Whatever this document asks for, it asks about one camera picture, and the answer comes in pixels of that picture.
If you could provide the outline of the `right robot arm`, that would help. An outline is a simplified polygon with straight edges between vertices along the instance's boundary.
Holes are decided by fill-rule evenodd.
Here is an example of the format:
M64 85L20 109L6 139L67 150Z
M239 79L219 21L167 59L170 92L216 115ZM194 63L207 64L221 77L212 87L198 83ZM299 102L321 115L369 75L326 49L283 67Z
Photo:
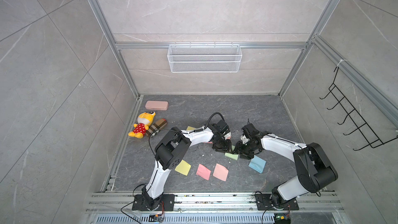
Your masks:
M253 159L256 151L267 150L295 163L297 176L272 190L271 202L275 208L281 209L301 195L317 193L339 177L325 151L317 143L295 143L279 138L257 130L250 122L242 127L242 131L234 149L242 157Z

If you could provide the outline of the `torn yellow page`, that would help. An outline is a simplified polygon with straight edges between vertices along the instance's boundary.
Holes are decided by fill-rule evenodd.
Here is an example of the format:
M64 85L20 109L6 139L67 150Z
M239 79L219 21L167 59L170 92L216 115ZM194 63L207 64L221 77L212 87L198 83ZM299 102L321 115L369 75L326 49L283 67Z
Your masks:
M187 176L190 172L190 169L191 169L191 165L189 163L187 163L186 161L182 160L180 162L180 164L175 168L175 171L184 176Z

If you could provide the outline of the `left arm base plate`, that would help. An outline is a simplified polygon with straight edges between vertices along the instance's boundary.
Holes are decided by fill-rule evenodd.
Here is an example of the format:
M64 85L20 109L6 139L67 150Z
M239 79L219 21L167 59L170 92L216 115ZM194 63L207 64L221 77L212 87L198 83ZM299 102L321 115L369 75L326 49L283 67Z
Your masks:
M175 204L175 195L162 194L156 199L137 195L133 201L133 211L172 211Z

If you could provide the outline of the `yellow memo pad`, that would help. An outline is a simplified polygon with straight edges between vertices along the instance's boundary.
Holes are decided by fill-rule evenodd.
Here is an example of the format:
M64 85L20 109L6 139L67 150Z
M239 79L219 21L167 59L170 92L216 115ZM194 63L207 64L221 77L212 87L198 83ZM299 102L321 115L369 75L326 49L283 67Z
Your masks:
M192 131L192 130L195 130L195 129L196 129L195 127L191 127L191 126L188 126L188 127L186 128L187 131Z

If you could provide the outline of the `torn hot pink page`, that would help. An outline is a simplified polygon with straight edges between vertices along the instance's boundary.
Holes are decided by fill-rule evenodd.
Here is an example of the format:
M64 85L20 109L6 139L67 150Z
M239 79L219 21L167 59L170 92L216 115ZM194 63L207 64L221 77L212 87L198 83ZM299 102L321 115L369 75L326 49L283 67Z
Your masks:
M207 167L205 167L204 165L199 164L196 175L200 176L201 178L203 178L205 180L209 180L210 175L211 175L211 170L208 169Z

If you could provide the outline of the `torn salmon page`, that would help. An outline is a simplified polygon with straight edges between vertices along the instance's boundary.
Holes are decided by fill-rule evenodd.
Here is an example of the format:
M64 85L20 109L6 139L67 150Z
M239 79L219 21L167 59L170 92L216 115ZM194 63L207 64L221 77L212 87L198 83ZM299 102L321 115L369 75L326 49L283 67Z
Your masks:
M213 172L213 176L221 181L227 181L227 177L229 174L229 170L220 165L220 164L216 164L214 172Z

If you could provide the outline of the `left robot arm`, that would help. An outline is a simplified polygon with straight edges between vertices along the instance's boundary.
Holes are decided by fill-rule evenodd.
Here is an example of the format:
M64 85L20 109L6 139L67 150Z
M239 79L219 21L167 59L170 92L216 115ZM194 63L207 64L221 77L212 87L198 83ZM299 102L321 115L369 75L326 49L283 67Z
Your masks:
M171 170L182 162L191 146L211 142L212 149L217 152L232 152L230 138L230 128L219 112L213 113L206 124L198 129L169 129L154 149L154 170L149 183L142 189L145 202L151 205L161 200Z

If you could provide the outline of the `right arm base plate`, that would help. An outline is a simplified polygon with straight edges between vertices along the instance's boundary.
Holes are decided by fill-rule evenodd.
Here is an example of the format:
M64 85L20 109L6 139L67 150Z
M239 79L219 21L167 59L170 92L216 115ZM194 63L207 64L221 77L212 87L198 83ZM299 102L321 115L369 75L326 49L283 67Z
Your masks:
M278 195L274 194L261 194L259 192L255 192L255 203L259 211L298 211L299 206L296 198L291 200L284 200L280 198Z

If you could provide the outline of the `green memo pad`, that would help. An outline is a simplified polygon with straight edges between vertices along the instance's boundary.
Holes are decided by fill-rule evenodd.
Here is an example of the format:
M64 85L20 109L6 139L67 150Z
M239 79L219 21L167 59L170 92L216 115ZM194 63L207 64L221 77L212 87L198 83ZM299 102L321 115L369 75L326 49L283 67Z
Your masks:
M226 152L224 155L226 157L230 158L230 159L233 159L233 160L238 160L239 159L239 154L232 154L232 153Z

